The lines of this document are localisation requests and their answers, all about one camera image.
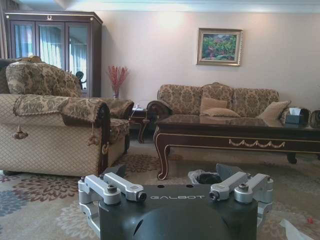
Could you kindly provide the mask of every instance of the vase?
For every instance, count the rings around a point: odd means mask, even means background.
[[[113,98],[118,99],[119,98],[119,89],[118,90],[113,90]]]

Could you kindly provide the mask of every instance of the bolt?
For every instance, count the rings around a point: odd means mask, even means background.
[[[249,190],[249,186],[248,186],[248,184],[241,183],[241,184],[239,185],[239,189],[240,189],[241,191],[243,191],[243,192],[247,192],[247,191]]]
[[[108,191],[108,193],[110,194],[114,194],[117,192],[117,187],[116,186],[113,186],[113,185],[108,185],[106,187],[106,190]]]
[[[143,202],[144,200],[147,199],[147,194],[144,191],[140,191],[140,192],[138,192],[136,199],[138,202]]]
[[[211,198],[214,202],[219,199],[219,193],[216,191],[209,192],[209,198]]]

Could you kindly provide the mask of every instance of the glass cabinet door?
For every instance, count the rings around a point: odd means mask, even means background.
[[[81,81],[82,92],[88,92],[90,87],[90,41],[89,24],[81,22],[66,23],[66,46],[68,57],[66,69]]]
[[[65,69],[65,23],[37,21],[37,55],[43,62]]]
[[[34,21],[11,21],[11,45],[13,58],[36,55],[36,38]]]

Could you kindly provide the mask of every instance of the framed painting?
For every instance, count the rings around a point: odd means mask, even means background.
[[[199,28],[197,65],[240,66],[243,30]]]

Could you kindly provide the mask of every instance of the coffee table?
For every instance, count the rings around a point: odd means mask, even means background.
[[[168,176],[170,147],[320,154],[320,129],[282,124],[280,120],[171,115],[156,122],[155,147],[161,162],[159,180]]]

